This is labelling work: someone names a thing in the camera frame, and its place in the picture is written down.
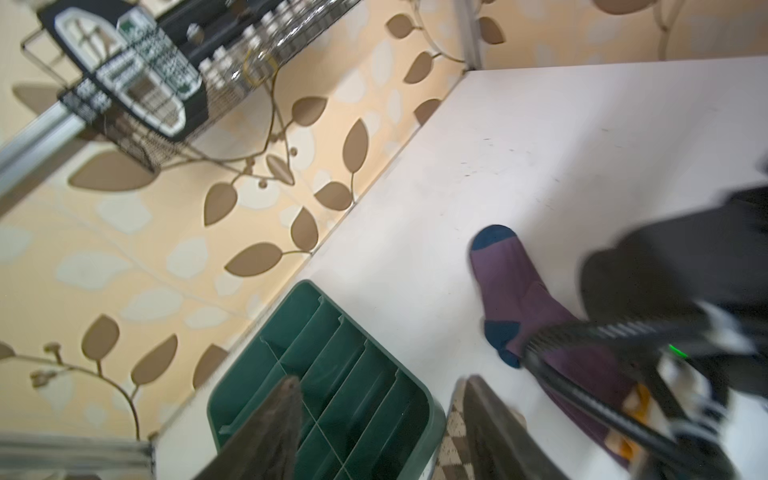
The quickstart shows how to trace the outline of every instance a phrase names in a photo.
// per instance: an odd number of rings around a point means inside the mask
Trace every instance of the sock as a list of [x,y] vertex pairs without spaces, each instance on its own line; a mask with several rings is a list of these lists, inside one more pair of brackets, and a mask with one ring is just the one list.
[[[577,322],[547,291],[518,236],[507,227],[491,225],[472,241],[469,253],[485,309],[485,338],[508,365],[520,368],[525,341],[539,329]],[[556,350],[545,360],[572,382],[608,405],[621,409],[635,382],[621,373],[613,353],[601,346]],[[553,402],[598,445],[608,427],[545,388]],[[623,466],[626,459],[606,451]]]

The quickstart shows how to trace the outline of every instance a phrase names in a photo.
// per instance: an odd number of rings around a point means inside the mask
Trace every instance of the wallpaper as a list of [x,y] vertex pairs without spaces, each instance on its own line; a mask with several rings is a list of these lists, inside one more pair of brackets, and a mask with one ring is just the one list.
[[481,0],[485,68],[768,53],[767,0]]
[[150,174],[76,140],[0,220],[0,430],[151,437],[464,68],[450,0],[363,0],[195,140],[207,157]]

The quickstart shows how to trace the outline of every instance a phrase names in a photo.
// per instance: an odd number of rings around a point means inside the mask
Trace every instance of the checkered fabric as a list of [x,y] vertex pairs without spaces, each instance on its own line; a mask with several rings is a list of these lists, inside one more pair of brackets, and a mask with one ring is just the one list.
[[[453,401],[445,425],[445,435],[437,453],[432,480],[475,480],[469,459],[467,425],[464,423],[464,389],[466,380],[461,379],[453,392]],[[525,426],[525,418],[511,410],[515,418]]]

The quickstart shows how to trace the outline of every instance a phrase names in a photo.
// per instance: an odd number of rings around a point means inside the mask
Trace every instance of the yellow wire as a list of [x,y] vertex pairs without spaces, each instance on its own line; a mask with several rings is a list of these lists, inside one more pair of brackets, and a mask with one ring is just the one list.
[[274,59],[274,57],[266,52],[264,52],[264,55],[267,57],[266,62],[272,65],[273,73],[271,76],[266,78],[261,78],[259,81],[254,81],[251,76],[248,74],[248,59],[250,59],[250,56],[255,52],[252,48],[248,49],[248,53],[245,55],[245,60],[243,60],[243,75],[245,76],[245,79],[250,83],[250,85],[253,88],[260,87],[265,81],[269,80],[270,78],[274,77],[277,74],[277,71],[280,69],[280,66],[277,64],[277,60]]

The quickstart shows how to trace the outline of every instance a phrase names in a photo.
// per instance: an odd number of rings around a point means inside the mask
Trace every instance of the drawer organizer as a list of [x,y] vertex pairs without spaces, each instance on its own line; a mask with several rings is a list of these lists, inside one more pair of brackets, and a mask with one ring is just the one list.
[[418,478],[445,413],[411,372],[314,284],[297,284],[214,389],[220,449],[286,375],[301,379],[296,480]]

